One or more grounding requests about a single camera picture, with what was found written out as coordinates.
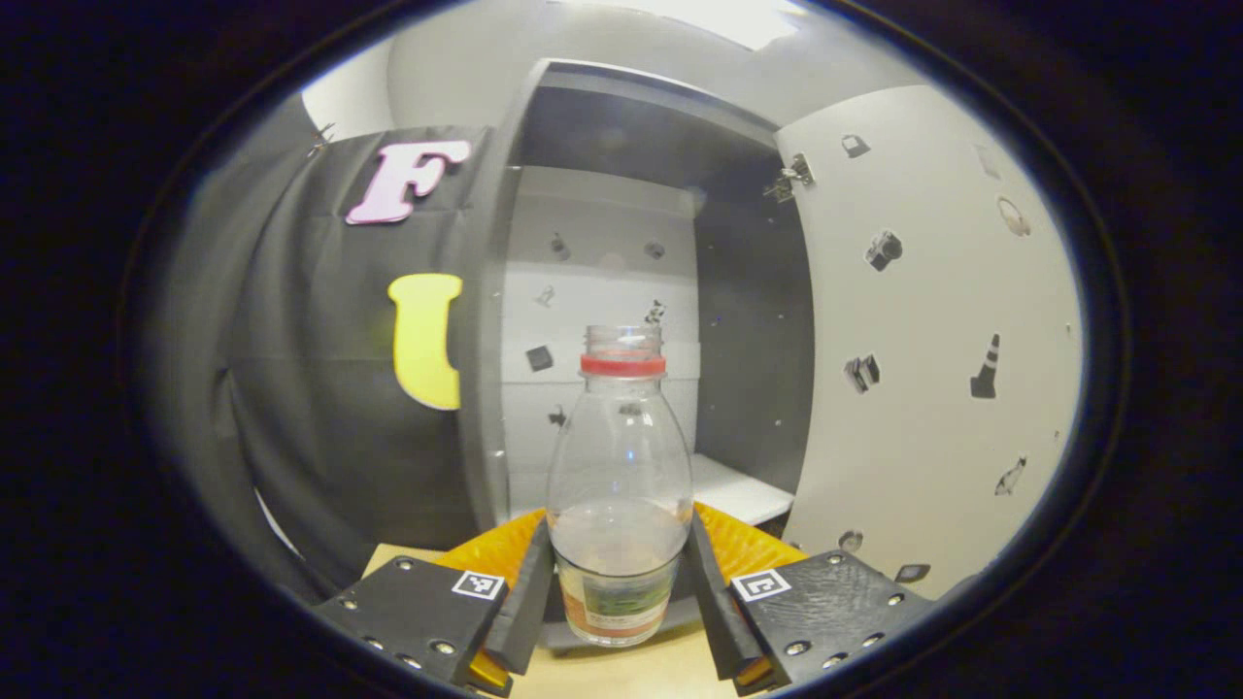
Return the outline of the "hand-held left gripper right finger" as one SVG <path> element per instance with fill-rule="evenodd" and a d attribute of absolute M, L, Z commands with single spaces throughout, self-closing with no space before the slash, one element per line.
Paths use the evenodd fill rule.
<path fill-rule="evenodd" d="M 805 553 L 702 502 L 687 577 L 718 678 L 741 697 L 835 677 L 933 607 L 851 553 Z"/>

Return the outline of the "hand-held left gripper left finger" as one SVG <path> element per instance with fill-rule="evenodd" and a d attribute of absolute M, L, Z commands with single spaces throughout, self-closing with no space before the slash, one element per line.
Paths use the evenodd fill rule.
<path fill-rule="evenodd" d="M 414 677 L 507 697 L 530 667 L 553 582 L 536 510 L 433 561 L 395 553 L 316 616 Z"/>

